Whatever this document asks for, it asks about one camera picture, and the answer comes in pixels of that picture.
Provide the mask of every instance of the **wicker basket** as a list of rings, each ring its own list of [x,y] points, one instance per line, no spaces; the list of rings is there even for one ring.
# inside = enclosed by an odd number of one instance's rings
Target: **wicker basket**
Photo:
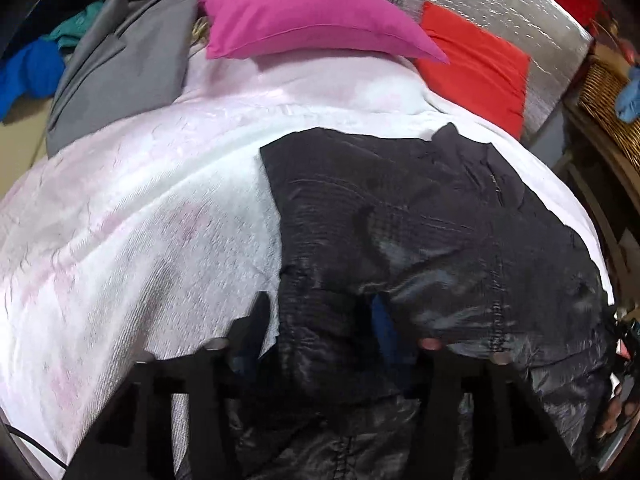
[[[578,104],[609,134],[640,173],[640,120],[627,124],[617,117],[615,109],[616,97],[627,83],[628,78],[595,57]]]

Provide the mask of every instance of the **green fabric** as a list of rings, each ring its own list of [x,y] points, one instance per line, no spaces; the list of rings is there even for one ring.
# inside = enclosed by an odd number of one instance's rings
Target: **green fabric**
[[[95,21],[103,5],[103,2],[89,4],[85,10],[60,23],[50,34],[42,38],[57,42],[58,48],[75,47]]]

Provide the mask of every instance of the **black cable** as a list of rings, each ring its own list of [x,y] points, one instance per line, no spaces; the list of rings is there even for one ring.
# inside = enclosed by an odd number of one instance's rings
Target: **black cable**
[[[45,455],[47,455],[50,459],[52,459],[53,462],[58,464],[62,469],[66,469],[66,464],[64,462],[62,462],[62,460],[60,460],[58,457],[53,455],[53,453],[50,452],[47,448],[45,448],[44,446],[42,446],[41,444],[39,444],[35,440],[33,440],[29,435],[24,434],[20,430],[17,430],[13,426],[9,426],[8,424],[5,424],[4,426],[5,426],[6,430],[9,433],[14,434],[15,436],[17,436],[17,437],[19,437],[19,438],[21,438],[23,440],[26,440],[29,444],[31,444],[32,446],[36,447],[41,452],[43,452]]]

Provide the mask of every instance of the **metallic silver sheet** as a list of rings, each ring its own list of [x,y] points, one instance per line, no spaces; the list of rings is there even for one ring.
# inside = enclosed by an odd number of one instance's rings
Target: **metallic silver sheet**
[[[416,21],[425,0],[389,0]],[[590,35],[553,0],[430,0],[454,10],[531,56],[524,136],[558,104],[587,54]]]

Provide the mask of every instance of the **pink fabric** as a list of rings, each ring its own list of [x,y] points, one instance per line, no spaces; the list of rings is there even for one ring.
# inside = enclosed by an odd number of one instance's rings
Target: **pink fabric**
[[[200,0],[212,26],[207,57],[297,48],[373,50],[447,62],[411,17],[386,0]]]

